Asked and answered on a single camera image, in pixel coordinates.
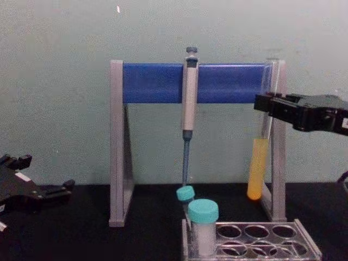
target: light blue wall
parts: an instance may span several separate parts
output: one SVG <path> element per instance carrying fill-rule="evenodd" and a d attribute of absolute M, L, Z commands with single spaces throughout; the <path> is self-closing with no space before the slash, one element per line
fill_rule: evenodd
<path fill-rule="evenodd" d="M 181 62 L 195 45 L 203 63 L 285 59 L 289 92 L 344 90 L 347 10 L 345 0 L 2 0 L 0 153 L 31 153 L 25 173 L 41 184 L 109 183 L 115 58 Z M 180 115 L 179 104 L 130 107 L 138 183 L 180 181 Z M 192 181 L 247 181 L 255 119 L 251 104 L 200 105 Z M 337 179 L 348 167 L 347 141 L 289 127 L 288 181 Z"/>

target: teal cap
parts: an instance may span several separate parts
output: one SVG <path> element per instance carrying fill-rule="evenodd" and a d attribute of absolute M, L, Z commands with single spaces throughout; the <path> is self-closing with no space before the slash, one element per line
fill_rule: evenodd
<path fill-rule="evenodd" d="M 189 218 L 198 224 L 214 223 L 219 218 L 219 206 L 212 200 L 193 200 L 189 203 Z"/>
<path fill-rule="evenodd" d="M 187 201 L 195 196 L 195 191 L 192 186 L 183 186 L 176 191 L 178 200 Z"/>

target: yellow liquid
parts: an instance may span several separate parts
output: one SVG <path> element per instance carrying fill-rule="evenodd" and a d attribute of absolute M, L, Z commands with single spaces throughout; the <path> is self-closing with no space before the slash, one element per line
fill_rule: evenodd
<path fill-rule="evenodd" d="M 259 200 L 262 196 L 262 187 L 266 173 L 267 150 L 268 139 L 254 139 L 247 191 L 247 195 L 251 200 Z"/>

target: small tube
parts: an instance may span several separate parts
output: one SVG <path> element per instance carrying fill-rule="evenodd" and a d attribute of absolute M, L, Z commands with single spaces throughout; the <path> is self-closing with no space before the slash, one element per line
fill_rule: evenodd
<path fill-rule="evenodd" d="M 192 221 L 194 245 L 198 255 L 212 256 L 216 250 L 216 221 L 219 207 L 212 200 L 193 200 L 189 203 L 189 218 Z"/>
<path fill-rule="evenodd" d="M 176 195 L 178 197 L 178 200 L 183 205 L 185 218 L 186 218 L 187 224 L 189 226 L 189 229 L 191 230 L 191 220 L 189 218 L 188 205 L 191 201 L 193 201 L 195 199 L 194 188 L 192 186 L 183 186 L 176 191 Z"/>

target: black table surface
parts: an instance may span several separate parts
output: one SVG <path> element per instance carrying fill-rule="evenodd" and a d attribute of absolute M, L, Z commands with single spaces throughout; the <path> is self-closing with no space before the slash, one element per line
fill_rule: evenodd
<path fill-rule="evenodd" d="M 0 242 L 3 260 L 180 260 L 179 185 L 137 185 L 124 228 L 109 228 L 109 186 L 76 186 L 69 204 L 37 214 L 0 217 L 10 234 Z M 268 221 L 246 184 L 197 184 L 196 198 L 210 198 L 219 221 Z M 348 260 L 348 195 L 334 183 L 287 184 L 288 221 L 299 219 L 324 260 Z"/>

